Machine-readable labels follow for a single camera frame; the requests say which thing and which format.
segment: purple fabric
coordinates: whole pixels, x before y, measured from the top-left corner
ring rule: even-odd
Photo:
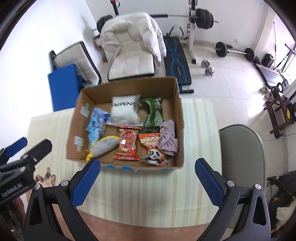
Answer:
[[[174,156],[178,152],[178,139],[175,138],[175,122],[173,119],[160,125],[160,137],[157,146],[164,154]]]

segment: striped tablecloth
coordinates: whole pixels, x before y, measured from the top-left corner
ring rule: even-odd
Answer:
[[[187,227],[209,223],[217,212],[194,171],[203,157],[221,173],[221,147],[210,99],[182,99],[184,167],[175,171],[132,171],[102,168],[80,210],[106,220],[144,227]],[[66,143],[74,109],[33,117],[28,148],[47,138],[52,152],[37,164],[35,175],[47,167],[56,184],[70,180],[83,163],[67,160]]]

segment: white package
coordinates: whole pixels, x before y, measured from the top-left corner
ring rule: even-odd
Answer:
[[[111,116],[107,121],[112,126],[143,126],[139,116],[140,95],[112,97]]]

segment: red snack bag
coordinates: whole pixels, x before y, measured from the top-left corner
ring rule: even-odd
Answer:
[[[168,165],[168,161],[164,153],[158,149],[157,140],[159,139],[159,136],[159,132],[139,134],[141,145],[148,148],[147,155],[142,157],[141,161],[149,165],[165,167]]]
[[[119,148],[114,159],[137,161],[140,157],[137,154],[137,140],[141,127],[119,126]]]

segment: cardboard box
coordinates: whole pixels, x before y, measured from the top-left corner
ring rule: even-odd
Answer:
[[[94,107],[103,109],[110,113],[113,96],[129,96],[141,94],[141,99],[163,96],[162,108],[163,119],[167,121],[174,119],[176,123],[176,138],[179,140],[178,154],[168,157],[168,166],[165,168],[180,168],[184,162],[184,121],[181,99],[178,94],[178,87],[174,77],[163,78],[140,78],[110,82],[101,86],[83,89],[76,103],[67,144],[67,158],[75,161],[85,161],[89,146],[88,132],[85,130],[89,123],[91,111]],[[147,117],[146,108],[141,104],[138,110],[141,121]],[[117,135],[115,126],[107,126],[105,135]],[[138,141],[138,155],[146,155],[147,149]],[[99,160],[102,166],[122,169],[164,169],[164,167],[148,166],[142,161],[114,160],[113,155],[116,149],[106,153]]]

